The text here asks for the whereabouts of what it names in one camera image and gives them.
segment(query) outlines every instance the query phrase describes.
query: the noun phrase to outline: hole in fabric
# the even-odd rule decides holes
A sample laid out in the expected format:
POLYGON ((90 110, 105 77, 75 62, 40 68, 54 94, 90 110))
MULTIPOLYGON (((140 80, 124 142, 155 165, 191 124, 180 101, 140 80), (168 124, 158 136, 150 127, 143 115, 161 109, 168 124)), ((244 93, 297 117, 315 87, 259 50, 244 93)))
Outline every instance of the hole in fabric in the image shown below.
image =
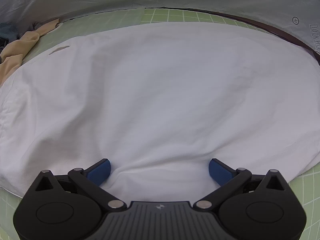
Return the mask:
POLYGON ((53 52, 51 52, 49 55, 51 55, 52 53, 55 53, 55 52, 57 52, 57 51, 59 51, 59 50, 63 50, 63 49, 65 49, 65 48, 69 48, 70 46, 64 46, 64 47, 60 47, 60 48, 57 48, 57 49, 55 49, 53 52))

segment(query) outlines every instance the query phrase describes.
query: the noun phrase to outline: beige fabric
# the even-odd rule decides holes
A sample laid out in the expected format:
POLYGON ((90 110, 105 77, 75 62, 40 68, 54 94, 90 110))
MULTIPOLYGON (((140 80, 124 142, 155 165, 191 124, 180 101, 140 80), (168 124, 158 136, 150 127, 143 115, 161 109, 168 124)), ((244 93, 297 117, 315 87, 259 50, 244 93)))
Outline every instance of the beige fabric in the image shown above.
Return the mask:
POLYGON ((5 59, 3 63, 0 64, 0 77, 1 77, 1 83, 0 86, 4 83, 4 81, 10 77, 10 75, 15 72, 22 63, 23 55, 15 55, 10 56, 5 59))
POLYGON ((35 31, 26 32, 19 40, 10 42, 2 50, 0 57, 0 86, 22 64, 23 58, 38 42, 39 38, 55 29, 59 19, 42 25, 35 31))
POLYGON ((46 23, 36 29, 34 32, 39 33, 40 37, 54 30, 56 25, 59 23, 59 19, 53 20, 52 22, 46 23))
POLYGON ((32 49, 39 40, 40 35, 36 32, 26 32, 20 40, 10 42, 4 47, 0 56, 4 61, 7 57, 22 54, 23 57, 32 49))

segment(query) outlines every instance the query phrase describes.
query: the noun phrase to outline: logo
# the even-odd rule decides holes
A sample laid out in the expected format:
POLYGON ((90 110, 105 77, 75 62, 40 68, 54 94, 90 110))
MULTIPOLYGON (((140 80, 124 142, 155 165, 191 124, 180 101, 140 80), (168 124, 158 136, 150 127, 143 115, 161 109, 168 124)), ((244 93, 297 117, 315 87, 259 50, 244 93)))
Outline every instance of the logo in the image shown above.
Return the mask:
POLYGON ((164 206, 164 205, 162 205, 162 204, 159 204, 159 205, 156 205, 156 208, 157 208, 157 209, 159 209, 159 210, 161 210, 161 209, 164 209, 164 208, 165 208, 165 206, 164 206))
POLYGON ((319 27, 317 24, 310 25, 311 34, 313 37, 313 41, 316 45, 316 50, 320 52, 320 34, 319 34, 319 27))

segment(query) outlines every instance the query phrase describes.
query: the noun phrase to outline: circle symbol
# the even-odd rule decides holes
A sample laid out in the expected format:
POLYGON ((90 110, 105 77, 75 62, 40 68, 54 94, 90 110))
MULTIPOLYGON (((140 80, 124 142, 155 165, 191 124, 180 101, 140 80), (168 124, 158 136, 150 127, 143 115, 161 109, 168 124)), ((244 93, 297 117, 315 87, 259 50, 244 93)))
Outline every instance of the circle symbol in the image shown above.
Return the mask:
POLYGON ((283 209, 276 203, 272 202, 255 202, 246 208, 249 218, 259 223, 275 223, 279 221, 283 215, 283 209))
POLYGON ((73 207, 63 202, 52 202, 36 211, 37 218, 45 224, 60 224, 73 216, 73 207))
POLYGON ((298 25, 299 24, 299 19, 297 17, 293 17, 292 18, 292 22, 295 24, 295 25, 298 25))

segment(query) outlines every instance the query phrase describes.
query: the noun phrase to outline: dark blue cloth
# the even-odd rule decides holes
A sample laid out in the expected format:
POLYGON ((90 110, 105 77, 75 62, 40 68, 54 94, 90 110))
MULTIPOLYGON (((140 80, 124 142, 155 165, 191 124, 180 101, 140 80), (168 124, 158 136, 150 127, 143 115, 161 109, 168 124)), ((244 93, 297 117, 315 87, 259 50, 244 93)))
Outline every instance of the dark blue cloth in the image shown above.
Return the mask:
POLYGON ((19 39, 19 33, 14 25, 0 23, 0 53, 8 43, 17 39, 19 39))

